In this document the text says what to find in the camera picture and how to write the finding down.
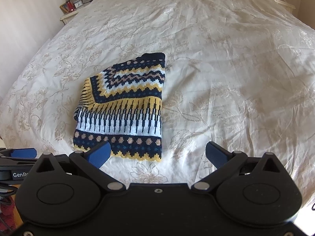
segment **bedside table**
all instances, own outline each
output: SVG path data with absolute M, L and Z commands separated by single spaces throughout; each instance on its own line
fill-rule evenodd
M 72 11 L 72 12 L 69 12 L 65 15 L 63 15 L 61 18 L 60 18 L 60 21 L 62 21 L 65 25 L 67 25 L 74 17 L 75 15 L 77 15 L 79 13 L 79 11 L 84 8 L 85 6 L 89 5 L 91 2 L 89 3 L 85 3 L 83 4 L 83 6 L 77 8 L 75 11 Z
M 275 0 L 278 4 L 284 7 L 288 12 L 292 12 L 296 9 L 294 5 L 285 2 L 284 0 Z

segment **floral pattern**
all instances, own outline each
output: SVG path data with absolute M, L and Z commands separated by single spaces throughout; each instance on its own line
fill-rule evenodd
M 159 169 L 152 163 L 146 167 L 138 162 L 136 167 L 132 167 L 132 170 L 133 172 L 130 175 L 136 182 L 144 184 L 163 184 L 168 182 L 168 179 L 160 174 Z
M 163 146 L 162 161 L 111 157 L 101 169 L 126 184 L 191 185 L 213 172 L 204 151 L 215 141 L 249 156 L 275 152 L 303 204 L 313 203 L 314 31 L 272 0 L 212 1 L 94 0 L 81 9 L 3 100 L 0 135 L 7 148 L 70 154 L 84 80 L 163 52 L 162 143 L 155 143 Z

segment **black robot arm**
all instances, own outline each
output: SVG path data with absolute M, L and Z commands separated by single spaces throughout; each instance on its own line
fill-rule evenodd
M 218 169 L 191 189 L 132 183 L 126 190 L 99 170 L 110 149 L 104 142 L 62 161 L 43 154 L 17 192 L 25 223 L 13 236 L 305 236 L 292 223 L 301 194 L 273 153 L 251 158 L 209 142 L 206 156 Z

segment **knit sweater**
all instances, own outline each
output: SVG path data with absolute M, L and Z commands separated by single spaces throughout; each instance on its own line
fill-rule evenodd
M 112 156 L 160 161 L 164 67 L 163 53 L 145 53 L 86 79 L 74 114 L 75 148 L 108 141 Z

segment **alarm clock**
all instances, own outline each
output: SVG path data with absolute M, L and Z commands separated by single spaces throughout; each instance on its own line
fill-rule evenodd
M 83 0 L 77 0 L 74 2 L 74 6 L 76 9 L 81 7 L 82 5 L 83 5 Z

